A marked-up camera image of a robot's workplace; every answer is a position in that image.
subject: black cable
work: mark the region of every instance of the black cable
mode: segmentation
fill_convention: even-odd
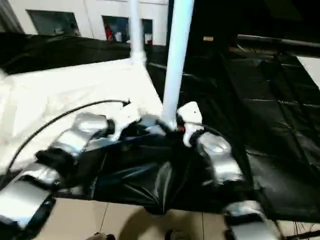
[[[128,105],[129,102],[127,101],[122,101],[122,100],[115,100],[115,99],[107,99],[107,100],[101,100],[101,101],[94,101],[94,102],[91,102],[91,103],[87,103],[85,105],[82,105],[82,106],[78,106],[78,107],[75,107],[71,110],[68,110],[62,114],[60,114],[59,116],[55,117],[54,119],[48,121],[47,123],[45,123],[44,125],[42,125],[38,130],[36,130],[34,133],[32,133],[20,146],[19,148],[17,149],[17,151],[15,152],[15,154],[13,155],[11,161],[10,161],[10,164],[9,166],[7,167],[6,169],[6,172],[4,174],[4,176],[1,178],[1,181],[0,181],[0,190],[4,187],[4,184],[6,182],[6,179],[8,177],[8,175],[11,173],[11,167],[13,166],[13,164],[15,163],[18,155],[20,154],[20,152],[26,147],[26,145],[28,145],[28,143],[35,137],[37,136],[39,133],[41,133],[44,129],[46,129],[47,127],[49,127],[51,124],[55,123],[56,121],[58,121],[59,119],[69,115],[69,114],[72,114],[80,109],[84,109],[84,108],[87,108],[87,107],[90,107],[90,106],[93,106],[93,105],[98,105],[98,104],[104,104],[104,103],[122,103],[124,105]]]
[[[193,125],[196,125],[196,126],[201,126],[205,130],[207,130],[208,132],[211,132],[211,133],[213,133],[215,135],[218,135],[218,136],[224,138],[224,135],[221,132],[219,132],[218,130],[216,130],[215,128],[213,128],[211,126],[208,126],[208,125],[205,125],[205,124],[202,124],[202,123],[192,122],[192,121],[187,121],[187,122],[185,122],[185,124],[193,124]]]

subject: white wall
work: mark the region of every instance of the white wall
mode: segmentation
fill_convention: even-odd
[[[81,0],[8,0],[26,34],[38,34],[26,10],[41,10],[74,13],[80,34],[84,38],[93,38],[88,14]]]
[[[130,17],[126,0],[85,0],[94,38],[105,40],[102,16]],[[166,45],[168,5],[167,0],[142,0],[139,5],[141,19],[152,20],[153,44]]]
[[[128,0],[8,0],[26,34],[38,34],[26,10],[74,13],[80,34],[106,39],[102,16],[129,17]],[[168,0],[139,0],[140,17],[152,20],[153,44],[166,45]]]

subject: white vertical pole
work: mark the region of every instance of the white vertical pole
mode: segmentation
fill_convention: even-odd
[[[194,2],[195,0],[175,0],[173,6],[161,116],[161,119],[173,130],[177,127],[176,112]]]
[[[142,22],[139,16],[138,0],[128,0],[130,6],[129,31],[131,42],[131,60],[133,63],[145,64],[146,53],[143,45]]]

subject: floor tile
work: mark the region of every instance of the floor tile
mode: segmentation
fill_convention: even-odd
[[[36,240],[85,240],[99,232],[107,203],[58,198]]]
[[[163,240],[169,229],[203,240],[202,214],[170,210],[164,216],[154,216],[140,206],[109,203],[102,225],[102,232],[114,234],[117,240]]]
[[[203,213],[204,240],[225,240],[226,225],[219,214]]]

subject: black plastic sheet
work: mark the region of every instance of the black plastic sheet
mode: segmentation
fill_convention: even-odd
[[[76,37],[0,34],[0,67],[8,74],[127,58],[125,44]],[[162,98],[166,49],[147,49],[147,70]],[[231,143],[248,181],[246,191],[267,216],[320,222],[320,93],[293,56],[224,53],[189,56],[179,105],[196,101],[203,122]],[[225,199],[210,166],[175,136],[138,137],[103,155],[85,197],[218,213]]]

